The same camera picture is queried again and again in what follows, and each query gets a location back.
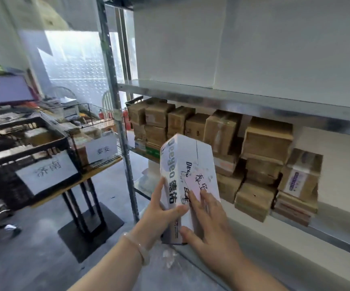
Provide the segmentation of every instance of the computer monitor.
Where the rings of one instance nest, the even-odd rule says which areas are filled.
[[[0,105],[17,105],[34,101],[22,76],[0,76]]]

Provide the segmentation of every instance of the left hand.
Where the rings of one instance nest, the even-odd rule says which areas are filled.
[[[144,215],[131,231],[131,234],[147,250],[152,248],[170,222],[177,220],[189,210],[188,205],[178,205],[170,210],[163,210],[160,207],[161,190],[165,181],[164,177],[160,178]]]

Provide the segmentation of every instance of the gray floor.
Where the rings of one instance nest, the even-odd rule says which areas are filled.
[[[147,159],[131,153],[134,178],[147,168]],[[25,208],[9,221],[19,225],[22,233],[10,239],[0,230],[0,291],[64,291],[86,274],[117,242],[121,233],[133,227],[124,164],[110,167],[92,178],[99,201],[124,220],[119,229],[88,259],[79,264],[60,239],[57,231],[71,221],[62,197],[36,208]],[[82,209],[87,209],[79,188],[73,190]],[[139,210],[148,201],[137,196]],[[170,254],[171,259],[163,257]],[[140,274],[136,291],[155,290],[223,290],[186,259],[173,256],[165,245],[156,245],[151,252],[151,264]]]

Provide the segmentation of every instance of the hand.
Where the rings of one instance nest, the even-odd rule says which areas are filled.
[[[184,226],[180,229],[180,234],[209,269],[233,286],[245,258],[238,242],[231,234],[226,213],[221,203],[204,190],[201,191],[201,200],[207,204],[209,214],[192,191],[189,192],[189,198],[203,228],[204,238],[202,241],[192,230]]]
[[[188,205],[178,205],[170,210],[162,210],[160,207],[160,197],[165,181],[166,179],[164,177],[160,178],[144,215],[131,231],[131,234],[147,250],[152,248],[155,241],[160,238],[170,222],[177,220],[189,210]]]

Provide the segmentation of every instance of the forearm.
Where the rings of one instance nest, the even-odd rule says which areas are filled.
[[[132,290],[143,259],[137,247],[123,237],[69,291],[125,291]]]
[[[236,275],[229,280],[229,285],[235,291],[286,291],[287,289],[249,259],[244,258]]]

